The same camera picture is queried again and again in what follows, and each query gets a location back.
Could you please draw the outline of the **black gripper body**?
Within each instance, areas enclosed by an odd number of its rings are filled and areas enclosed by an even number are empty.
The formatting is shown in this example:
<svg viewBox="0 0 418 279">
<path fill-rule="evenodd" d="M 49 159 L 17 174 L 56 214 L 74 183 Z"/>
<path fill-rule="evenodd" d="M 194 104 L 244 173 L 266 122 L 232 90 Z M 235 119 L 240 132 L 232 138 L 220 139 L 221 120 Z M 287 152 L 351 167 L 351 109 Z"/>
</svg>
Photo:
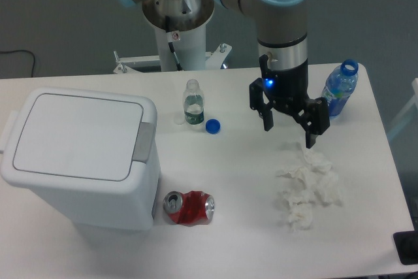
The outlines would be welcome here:
<svg viewBox="0 0 418 279">
<path fill-rule="evenodd" d="M 268 100 L 268 109 L 300 120 L 308 99 L 308 61 L 292 69 L 273 70 L 266 54 L 259 58 L 262 91 Z"/>
</svg>

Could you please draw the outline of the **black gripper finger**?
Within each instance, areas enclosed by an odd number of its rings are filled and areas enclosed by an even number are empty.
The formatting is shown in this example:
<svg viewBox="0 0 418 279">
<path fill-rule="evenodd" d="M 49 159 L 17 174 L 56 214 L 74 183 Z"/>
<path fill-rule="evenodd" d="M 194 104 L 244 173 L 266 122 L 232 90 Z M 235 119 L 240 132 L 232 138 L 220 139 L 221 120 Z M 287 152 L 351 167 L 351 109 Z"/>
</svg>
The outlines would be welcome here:
<svg viewBox="0 0 418 279">
<path fill-rule="evenodd" d="M 294 119 L 305 131 L 306 148 L 312 148 L 316 138 L 330 127 L 327 100 L 324 97 L 303 99 L 302 107 L 296 111 Z"/>
<path fill-rule="evenodd" d="M 249 107 L 256 110 L 263 120 L 265 131 L 269 131 L 274 126 L 272 105 L 264 102 L 263 82 L 261 78 L 257 78 L 249 85 Z"/>
</svg>

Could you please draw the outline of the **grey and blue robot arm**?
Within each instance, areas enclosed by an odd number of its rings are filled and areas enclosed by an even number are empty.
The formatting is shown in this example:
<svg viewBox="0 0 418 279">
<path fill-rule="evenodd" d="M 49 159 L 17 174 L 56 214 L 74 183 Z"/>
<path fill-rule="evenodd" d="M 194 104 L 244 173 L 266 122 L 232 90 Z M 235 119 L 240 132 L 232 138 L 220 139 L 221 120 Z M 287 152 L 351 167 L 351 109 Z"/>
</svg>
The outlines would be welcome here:
<svg viewBox="0 0 418 279">
<path fill-rule="evenodd" d="M 249 86 L 249 105 L 273 127 L 272 113 L 293 119 L 306 134 L 306 147 L 330 125 L 324 99 L 308 96 L 306 0 L 119 0 L 141 5 L 155 31 L 163 71 L 206 68 L 206 24 L 220 5 L 251 18 L 256 27 L 261 75 Z"/>
</svg>

